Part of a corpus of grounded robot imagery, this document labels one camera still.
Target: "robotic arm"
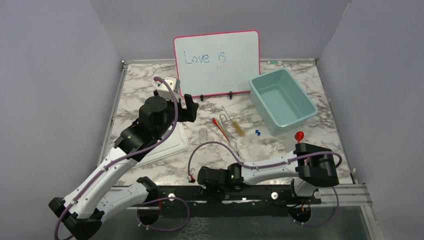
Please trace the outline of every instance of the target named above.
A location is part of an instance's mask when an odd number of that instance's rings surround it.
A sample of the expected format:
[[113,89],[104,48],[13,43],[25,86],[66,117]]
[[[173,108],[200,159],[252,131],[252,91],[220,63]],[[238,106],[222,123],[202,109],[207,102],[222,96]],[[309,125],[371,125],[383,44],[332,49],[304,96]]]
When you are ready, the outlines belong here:
[[[198,185],[157,186],[148,177],[139,178],[136,183],[122,187],[120,191],[109,192],[114,184],[128,170],[140,162],[159,142],[169,137],[178,122],[194,122],[199,105],[190,95],[184,95],[186,109],[182,108],[179,97],[180,81],[173,77],[156,78],[161,82],[154,96],[149,97],[139,109],[138,118],[124,129],[115,141],[115,149],[123,151],[118,159],[105,159],[94,172],[73,192],[64,198],[55,197],[48,204],[60,222],[78,240],[88,240],[102,223],[124,209],[157,200],[161,197],[176,196],[187,201],[191,217],[231,216],[287,216],[287,205],[316,203],[317,187],[331,187],[339,184],[337,165],[330,149],[307,143],[298,143],[293,152],[269,160],[249,163],[234,163],[227,169],[212,169],[203,166],[198,173]],[[256,185],[266,180],[296,177],[291,185]],[[258,204],[239,203],[240,199],[257,201]],[[165,218],[180,218],[181,207],[175,201],[162,201],[157,206],[137,211],[145,225],[153,224],[159,215]]]
[[227,192],[242,192],[245,188],[267,180],[295,177],[291,181],[292,196],[311,197],[318,187],[339,184],[336,165],[329,153],[331,150],[328,148],[298,143],[293,152],[281,157],[259,162],[234,163],[227,169],[203,166],[197,182],[203,186],[202,193],[222,201]]
[[120,148],[127,155],[117,160],[106,158],[73,192],[65,198],[55,197],[48,204],[78,240],[89,239],[99,230],[102,222],[130,206],[149,199],[149,194],[156,185],[147,177],[139,178],[136,183],[119,192],[107,193],[122,175],[158,145],[158,141],[169,131],[173,123],[172,129],[175,128],[175,119],[178,122],[196,120],[199,104],[193,102],[191,95],[184,95],[185,109],[181,106],[181,100],[177,102],[180,85],[178,79],[155,77],[155,80],[161,83],[153,92],[154,96],[146,99],[138,111],[138,118],[124,129],[115,141],[114,148]]

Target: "clear glass cup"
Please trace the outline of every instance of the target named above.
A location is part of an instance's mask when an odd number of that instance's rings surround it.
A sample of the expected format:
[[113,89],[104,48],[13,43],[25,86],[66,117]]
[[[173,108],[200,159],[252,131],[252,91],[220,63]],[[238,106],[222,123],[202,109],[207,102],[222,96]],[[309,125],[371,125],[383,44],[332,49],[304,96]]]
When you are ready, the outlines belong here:
[[208,141],[208,130],[204,127],[199,129],[198,132],[199,143],[206,143]]

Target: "orange spoon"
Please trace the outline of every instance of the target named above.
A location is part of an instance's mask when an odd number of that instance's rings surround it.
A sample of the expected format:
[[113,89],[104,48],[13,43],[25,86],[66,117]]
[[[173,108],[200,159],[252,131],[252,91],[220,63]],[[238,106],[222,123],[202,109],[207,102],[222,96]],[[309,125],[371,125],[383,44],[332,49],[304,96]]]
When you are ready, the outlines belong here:
[[225,133],[225,131],[223,130],[223,128],[220,126],[220,124],[219,124],[218,120],[217,120],[215,117],[213,117],[213,118],[212,118],[212,123],[213,123],[214,125],[216,125],[216,126],[219,128],[219,130],[220,130],[220,131],[221,131],[221,133],[224,135],[224,137],[227,139],[227,141],[230,141],[230,140],[228,139],[227,134]]

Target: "marble countertop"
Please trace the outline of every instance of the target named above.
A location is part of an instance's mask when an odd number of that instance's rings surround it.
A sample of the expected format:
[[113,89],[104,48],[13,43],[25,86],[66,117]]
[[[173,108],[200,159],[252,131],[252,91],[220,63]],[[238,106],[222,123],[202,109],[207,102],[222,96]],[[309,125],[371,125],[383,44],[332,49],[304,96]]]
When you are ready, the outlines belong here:
[[[343,156],[343,162],[337,168],[337,174],[341,184],[352,184],[348,162],[315,63],[283,62],[280,64],[268,64],[261,62],[260,72],[266,73],[279,68],[288,69],[318,107],[318,114],[308,119],[305,124],[274,137],[270,135],[248,94],[235,95],[232,99],[229,99],[228,96],[209,97],[205,98],[204,101],[196,98],[194,101],[199,103],[196,121],[183,123],[189,140],[188,149],[161,160],[135,167],[124,174],[116,185],[128,186],[143,176],[149,177],[157,185],[189,185],[190,183],[187,181],[187,162],[194,148],[200,144],[198,131],[208,125],[219,133],[216,126],[212,125],[211,117],[219,118],[219,115],[224,113],[222,106],[246,131],[246,136],[240,137],[233,128],[229,128],[229,131],[237,138],[240,160],[257,162],[282,156],[287,152],[293,151],[296,143],[294,135],[297,131],[303,131],[305,134],[303,142],[332,149]],[[114,145],[113,142],[118,138],[121,131],[131,125],[138,117],[140,106],[144,104],[148,97],[153,95],[153,91],[157,86],[153,83],[154,76],[162,78],[166,76],[176,77],[175,64],[143,63],[130,64],[128,66],[117,112],[113,120],[108,145],[109,150]],[[209,141],[222,142],[219,136],[215,135],[209,128],[207,130]],[[259,130],[261,135],[257,136],[255,130]],[[201,166],[226,169],[228,165],[234,162],[234,158],[224,147],[209,144],[196,152],[191,167],[195,168],[193,173],[196,177]],[[274,179],[263,182],[263,184],[288,184],[290,180],[291,178]]]

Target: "red ball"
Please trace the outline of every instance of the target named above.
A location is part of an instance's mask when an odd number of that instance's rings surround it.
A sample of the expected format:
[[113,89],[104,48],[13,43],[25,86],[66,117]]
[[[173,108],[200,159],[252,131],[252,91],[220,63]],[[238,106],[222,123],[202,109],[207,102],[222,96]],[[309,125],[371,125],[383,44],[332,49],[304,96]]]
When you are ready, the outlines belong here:
[[294,139],[297,140],[297,143],[300,143],[302,139],[304,139],[304,132],[303,131],[298,131],[296,132],[296,134],[294,135]]

